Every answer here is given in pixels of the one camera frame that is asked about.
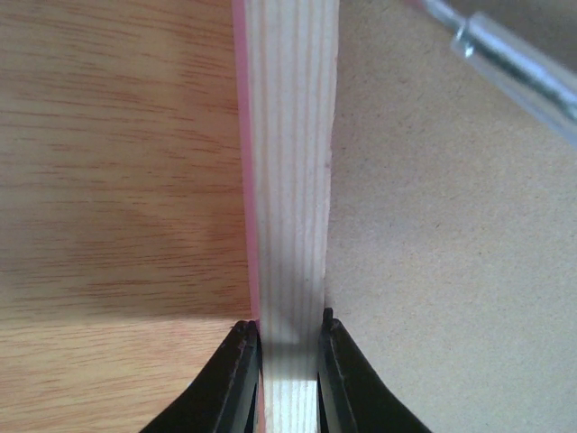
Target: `screwdriver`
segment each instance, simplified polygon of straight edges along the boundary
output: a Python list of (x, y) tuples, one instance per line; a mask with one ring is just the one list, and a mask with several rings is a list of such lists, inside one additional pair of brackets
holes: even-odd
[(507, 28), (446, 2), (411, 0), (454, 33), (451, 47), (489, 82), (577, 147), (577, 75)]

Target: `pink edge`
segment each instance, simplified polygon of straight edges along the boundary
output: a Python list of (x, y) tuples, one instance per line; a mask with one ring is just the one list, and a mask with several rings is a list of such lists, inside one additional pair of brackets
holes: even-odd
[(232, 1), (236, 88), (241, 132), (241, 158), (243, 160), (244, 223), (246, 230), (246, 252), (249, 264), (251, 311), (252, 317), (256, 319), (257, 324), (260, 325), (259, 256), (254, 203), (254, 173), (252, 171), (251, 105), (249, 97), (250, 83), (246, 20), (244, 16), (244, 0)]

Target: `pine wood strip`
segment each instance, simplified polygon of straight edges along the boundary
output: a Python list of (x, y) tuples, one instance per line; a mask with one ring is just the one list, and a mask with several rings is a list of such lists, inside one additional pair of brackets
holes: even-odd
[(246, 0), (244, 13), (266, 428), (314, 432), (338, 1)]

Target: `plywood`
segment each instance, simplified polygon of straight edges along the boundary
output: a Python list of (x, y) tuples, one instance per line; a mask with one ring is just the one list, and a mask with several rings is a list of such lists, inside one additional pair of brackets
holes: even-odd
[(250, 316), (230, 2), (3, 2), (0, 40), (0, 430), (137, 431)]
[(244, 2), (269, 432), (316, 431), (338, 3)]
[[(572, 0), (463, 3), (575, 67)], [(340, 31), (335, 316), (433, 431), (576, 431), (577, 152), (401, 2)]]

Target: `cardboard surface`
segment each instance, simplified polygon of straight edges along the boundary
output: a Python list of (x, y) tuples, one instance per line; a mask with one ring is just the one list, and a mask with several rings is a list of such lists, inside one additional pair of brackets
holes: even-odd
[[(577, 52), (572, 2), (501, 3)], [(577, 150), (400, 2), (340, 25), (327, 305), (433, 431), (577, 431)]]

